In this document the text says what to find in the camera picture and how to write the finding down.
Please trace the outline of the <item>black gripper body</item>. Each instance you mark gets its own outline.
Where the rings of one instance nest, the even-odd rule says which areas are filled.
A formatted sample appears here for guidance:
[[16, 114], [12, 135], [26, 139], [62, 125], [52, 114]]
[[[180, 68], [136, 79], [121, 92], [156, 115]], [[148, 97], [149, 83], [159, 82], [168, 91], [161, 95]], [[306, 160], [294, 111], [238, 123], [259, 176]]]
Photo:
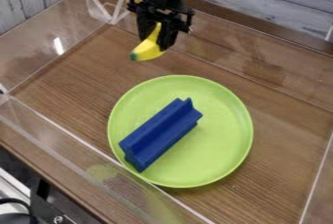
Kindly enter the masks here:
[[139, 3], [129, 2], [127, 3], [127, 10], [135, 15], [139, 12], [149, 13], [156, 23], [165, 19], [175, 20], [177, 31], [189, 32], [195, 11], [187, 7], [183, 0], [171, 1], [164, 6], [156, 4], [152, 0], [141, 0]]

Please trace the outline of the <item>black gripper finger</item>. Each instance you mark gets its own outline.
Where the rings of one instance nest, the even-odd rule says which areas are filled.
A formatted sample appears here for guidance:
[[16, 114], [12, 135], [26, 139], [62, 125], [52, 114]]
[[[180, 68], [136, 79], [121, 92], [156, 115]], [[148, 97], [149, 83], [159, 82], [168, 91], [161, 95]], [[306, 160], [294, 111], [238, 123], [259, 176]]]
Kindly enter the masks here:
[[156, 21], [152, 15], [147, 12], [139, 12], [136, 15], [136, 25], [137, 25], [139, 39], [144, 40], [149, 36], [152, 30], [156, 27]]
[[160, 51], [165, 51], [175, 43], [177, 36], [177, 23], [175, 20], [165, 19], [161, 21], [161, 29], [157, 36], [157, 45]]

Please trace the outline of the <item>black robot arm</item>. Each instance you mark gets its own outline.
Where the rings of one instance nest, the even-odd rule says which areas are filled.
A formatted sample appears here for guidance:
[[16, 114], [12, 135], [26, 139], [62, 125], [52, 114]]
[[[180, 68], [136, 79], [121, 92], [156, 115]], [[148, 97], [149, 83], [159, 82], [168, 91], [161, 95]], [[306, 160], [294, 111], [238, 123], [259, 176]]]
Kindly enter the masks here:
[[183, 0], [128, 0], [127, 10], [136, 15], [139, 38], [144, 40], [156, 27], [155, 43], [165, 51], [175, 43], [177, 32], [189, 32], [195, 11]]

